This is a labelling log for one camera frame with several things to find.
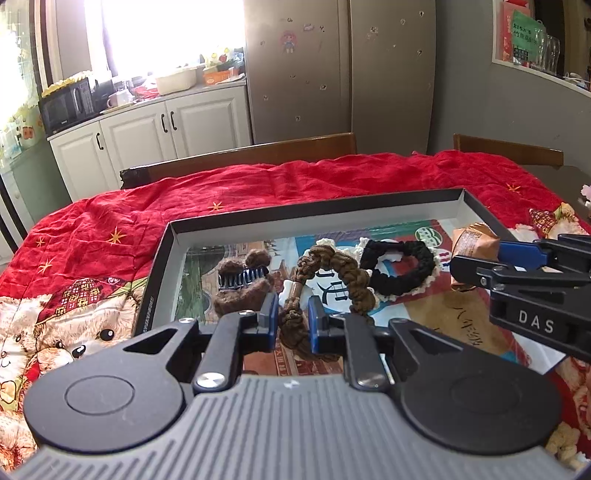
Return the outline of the white wall shelf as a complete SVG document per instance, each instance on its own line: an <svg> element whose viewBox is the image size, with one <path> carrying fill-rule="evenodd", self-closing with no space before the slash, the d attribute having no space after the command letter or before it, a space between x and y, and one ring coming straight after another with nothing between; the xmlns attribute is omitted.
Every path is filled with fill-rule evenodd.
<svg viewBox="0 0 591 480"><path fill-rule="evenodd" d="M494 1L492 60L590 94L588 1Z"/></svg>

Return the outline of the stainless steel refrigerator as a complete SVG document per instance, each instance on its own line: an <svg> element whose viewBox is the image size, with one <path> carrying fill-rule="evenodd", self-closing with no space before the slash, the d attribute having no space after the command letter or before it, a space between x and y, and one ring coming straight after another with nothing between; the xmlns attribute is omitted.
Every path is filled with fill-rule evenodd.
<svg viewBox="0 0 591 480"><path fill-rule="evenodd" d="M361 153L424 153L436 70L433 1L246 1L256 143L352 132Z"/></svg>

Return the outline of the green card on shelf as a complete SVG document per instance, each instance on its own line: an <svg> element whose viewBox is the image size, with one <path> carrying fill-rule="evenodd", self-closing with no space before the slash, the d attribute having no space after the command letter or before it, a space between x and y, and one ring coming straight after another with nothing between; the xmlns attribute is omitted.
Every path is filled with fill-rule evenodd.
<svg viewBox="0 0 591 480"><path fill-rule="evenodd" d="M513 62L540 65L546 40L545 26L534 18L514 11L511 20Z"/></svg>

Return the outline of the black and cream scrunchie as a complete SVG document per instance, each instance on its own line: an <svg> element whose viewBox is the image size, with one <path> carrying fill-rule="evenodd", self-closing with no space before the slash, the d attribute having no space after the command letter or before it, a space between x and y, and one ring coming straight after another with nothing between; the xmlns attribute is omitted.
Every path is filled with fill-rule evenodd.
<svg viewBox="0 0 591 480"><path fill-rule="evenodd" d="M370 274L370 289L381 303L403 301L428 292L442 273L438 254L423 241L361 238L351 253Z"/></svg>

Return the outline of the wooden chair back right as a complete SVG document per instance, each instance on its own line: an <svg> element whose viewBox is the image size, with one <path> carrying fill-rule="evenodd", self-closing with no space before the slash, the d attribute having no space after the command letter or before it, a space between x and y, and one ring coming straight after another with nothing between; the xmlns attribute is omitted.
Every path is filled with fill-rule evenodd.
<svg viewBox="0 0 591 480"><path fill-rule="evenodd" d="M550 166L559 168L564 165L564 153L561 150L500 141L455 133L454 149L464 153L486 153L503 156L516 164Z"/></svg>

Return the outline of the black shallow tray box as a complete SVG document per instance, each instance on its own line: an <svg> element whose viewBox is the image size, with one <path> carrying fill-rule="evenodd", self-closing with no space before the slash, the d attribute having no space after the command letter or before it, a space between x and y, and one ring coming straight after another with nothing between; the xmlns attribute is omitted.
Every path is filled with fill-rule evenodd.
<svg viewBox="0 0 591 480"><path fill-rule="evenodd" d="M331 239L336 248L353 255L362 251L363 239L419 240L439 259L437 278L420 294L379 302L370 314L376 325L409 319L546 373L564 354L490 323L487 291L457 292L451 287L453 233L474 223L487 225L502 240L513 237L465 189L365 196L172 221L158 245L133 332L141 334L182 318L215 322L212 301L218 291L218 264L224 258L243 259L252 249L266 250L274 288L283 296L283 283L297 259L322 239Z"/></svg>

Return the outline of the black microwave oven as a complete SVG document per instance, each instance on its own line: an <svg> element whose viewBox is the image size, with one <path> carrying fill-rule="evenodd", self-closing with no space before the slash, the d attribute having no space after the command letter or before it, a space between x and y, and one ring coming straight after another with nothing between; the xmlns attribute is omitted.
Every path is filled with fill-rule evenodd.
<svg viewBox="0 0 591 480"><path fill-rule="evenodd" d="M52 136L95 118L93 88L88 78L62 86L39 101L45 133Z"/></svg>

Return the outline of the wooden chair back left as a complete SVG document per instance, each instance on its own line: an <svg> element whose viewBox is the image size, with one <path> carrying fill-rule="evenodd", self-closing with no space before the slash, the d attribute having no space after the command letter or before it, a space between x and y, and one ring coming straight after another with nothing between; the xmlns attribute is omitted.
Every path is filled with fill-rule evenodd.
<svg viewBox="0 0 591 480"><path fill-rule="evenodd" d="M232 165L280 165L290 161L317 162L356 154L353 132L256 144L214 153L127 168L119 172L122 189L148 185L163 178L182 177Z"/></svg>

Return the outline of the white kitchen cabinet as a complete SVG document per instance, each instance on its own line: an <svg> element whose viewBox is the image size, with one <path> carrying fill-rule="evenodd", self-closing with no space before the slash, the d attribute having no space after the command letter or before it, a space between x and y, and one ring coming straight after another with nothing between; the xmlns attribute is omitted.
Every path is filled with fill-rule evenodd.
<svg viewBox="0 0 591 480"><path fill-rule="evenodd" d="M252 144L243 79L127 106L49 138L72 201L121 186L120 172Z"/></svg>

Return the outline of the brown braided scrunchie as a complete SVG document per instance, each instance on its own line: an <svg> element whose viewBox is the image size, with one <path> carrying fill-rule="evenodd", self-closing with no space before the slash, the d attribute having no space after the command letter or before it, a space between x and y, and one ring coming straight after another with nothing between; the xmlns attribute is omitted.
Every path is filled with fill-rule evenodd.
<svg viewBox="0 0 591 480"><path fill-rule="evenodd" d="M318 296L332 312L353 313L372 325L370 317L379 303L370 287L370 273L360 267L363 249L339 249L332 239L321 239L297 259L290 278L283 282L280 295L280 342L307 361L335 362L334 354L311 351L311 315L308 306Z"/></svg>

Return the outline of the red printed blanket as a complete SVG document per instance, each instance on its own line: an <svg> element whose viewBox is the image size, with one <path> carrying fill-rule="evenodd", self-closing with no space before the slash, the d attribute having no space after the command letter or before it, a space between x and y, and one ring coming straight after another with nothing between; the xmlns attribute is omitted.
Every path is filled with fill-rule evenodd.
<svg viewBox="0 0 591 480"><path fill-rule="evenodd" d="M365 196L465 189L503 225L558 197L485 154L353 155L235 165L77 201L40 221L1 277L5 324L49 340L29 389L1 416L17 479L570 479L545 447L560 420L552 380L409 319L381 355L388 391L359 391L344 359L280 342L243 357L228 390L191 381L219 319L135 334L172 221Z"/></svg>

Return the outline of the wooden chair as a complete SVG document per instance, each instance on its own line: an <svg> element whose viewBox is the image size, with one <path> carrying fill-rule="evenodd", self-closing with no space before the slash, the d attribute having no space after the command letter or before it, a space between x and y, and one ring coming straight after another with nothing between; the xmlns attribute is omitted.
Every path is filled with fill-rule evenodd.
<svg viewBox="0 0 591 480"><path fill-rule="evenodd" d="M290 161L317 162L356 154L353 132L256 144L214 153L127 168L119 172L122 189L148 185L163 178L182 177L232 165L280 165Z"/></svg>
<svg viewBox="0 0 591 480"><path fill-rule="evenodd" d="M516 164L550 166L559 168L564 165L564 153L561 150L500 141L455 133L454 149L464 153L486 153L503 156Z"/></svg>

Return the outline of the brown triangular paper packet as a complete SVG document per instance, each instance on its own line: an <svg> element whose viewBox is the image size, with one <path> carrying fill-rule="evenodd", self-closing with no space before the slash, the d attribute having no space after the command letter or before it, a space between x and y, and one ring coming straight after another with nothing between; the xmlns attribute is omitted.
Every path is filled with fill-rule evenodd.
<svg viewBox="0 0 591 480"><path fill-rule="evenodd" d="M472 223L453 231L452 258L459 255L497 261L500 238L485 223Z"/></svg>

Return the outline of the brown fuzzy bear hair clip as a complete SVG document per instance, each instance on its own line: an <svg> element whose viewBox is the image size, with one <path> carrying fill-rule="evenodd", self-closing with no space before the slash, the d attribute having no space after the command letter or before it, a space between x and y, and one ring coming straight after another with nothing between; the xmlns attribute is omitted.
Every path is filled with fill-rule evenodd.
<svg viewBox="0 0 591 480"><path fill-rule="evenodd" d="M212 300L218 318L243 310L259 311L274 289L270 262L268 251L252 249L245 258L228 257L218 263L218 291Z"/></svg>

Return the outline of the white tub on counter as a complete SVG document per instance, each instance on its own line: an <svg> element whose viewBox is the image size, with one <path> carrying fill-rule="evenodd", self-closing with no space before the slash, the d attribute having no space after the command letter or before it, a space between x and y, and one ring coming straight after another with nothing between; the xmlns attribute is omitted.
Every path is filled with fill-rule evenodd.
<svg viewBox="0 0 591 480"><path fill-rule="evenodd" d="M197 70L184 68L159 75L156 77L155 83L160 96L185 91L197 84Z"/></svg>

